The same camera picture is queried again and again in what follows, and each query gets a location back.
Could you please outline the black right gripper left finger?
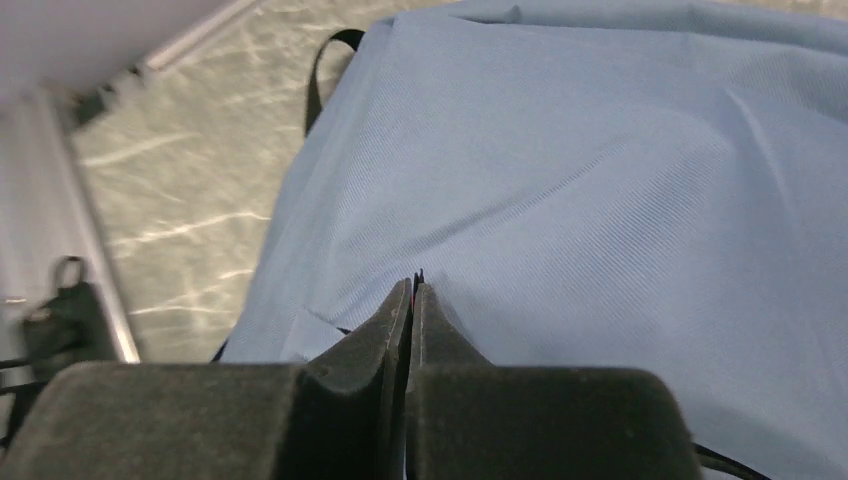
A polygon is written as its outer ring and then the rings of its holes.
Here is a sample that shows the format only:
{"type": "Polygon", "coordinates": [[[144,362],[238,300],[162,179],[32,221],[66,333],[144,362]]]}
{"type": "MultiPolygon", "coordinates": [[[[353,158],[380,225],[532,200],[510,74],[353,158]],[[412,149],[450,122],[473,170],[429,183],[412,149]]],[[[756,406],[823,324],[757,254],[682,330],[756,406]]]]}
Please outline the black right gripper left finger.
{"type": "Polygon", "coordinates": [[[308,363],[86,362],[49,382],[5,479],[399,479],[413,285],[308,363]]]}

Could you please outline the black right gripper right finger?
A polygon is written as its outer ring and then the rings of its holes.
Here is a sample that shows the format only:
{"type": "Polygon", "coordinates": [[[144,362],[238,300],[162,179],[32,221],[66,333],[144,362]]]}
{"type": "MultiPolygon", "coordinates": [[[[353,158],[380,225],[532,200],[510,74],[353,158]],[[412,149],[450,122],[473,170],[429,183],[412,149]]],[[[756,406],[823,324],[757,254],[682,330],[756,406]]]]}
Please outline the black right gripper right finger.
{"type": "Polygon", "coordinates": [[[496,366],[427,284],[414,294],[411,348],[411,479],[701,477],[678,403],[650,372],[496,366]]]}

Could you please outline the blue student backpack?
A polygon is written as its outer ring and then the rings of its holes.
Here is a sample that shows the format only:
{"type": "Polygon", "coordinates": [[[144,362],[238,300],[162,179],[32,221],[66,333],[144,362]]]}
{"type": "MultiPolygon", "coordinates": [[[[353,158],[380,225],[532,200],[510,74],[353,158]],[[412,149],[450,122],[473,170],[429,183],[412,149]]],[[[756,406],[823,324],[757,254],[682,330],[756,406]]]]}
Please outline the blue student backpack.
{"type": "Polygon", "coordinates": [[[376,22],[223,358],[313,359],[416,270],[496,363],[644,368],[699,444],[845,478],[846,24],[697,1],[376,22]]]}

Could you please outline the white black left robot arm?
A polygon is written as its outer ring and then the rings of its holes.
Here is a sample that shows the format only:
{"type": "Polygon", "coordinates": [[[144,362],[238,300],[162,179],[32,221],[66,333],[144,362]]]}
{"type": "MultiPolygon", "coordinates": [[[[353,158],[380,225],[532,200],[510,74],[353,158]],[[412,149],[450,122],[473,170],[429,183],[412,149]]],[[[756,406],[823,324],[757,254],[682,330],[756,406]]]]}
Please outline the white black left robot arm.
{"type": "Polygon", "coordinates": [[[24,354],[1,361],[2,373],[17,368],[32,373],[30,381],[16,385],[1,380],[1,395],[13,397],[1,435],[2,451],[9,449],[37,397],[60,371],[76,363],[119,359],[108,318],[87,274],[82,257],[64,256],[56,262],[53,296],[21,321],[24,354]]]}

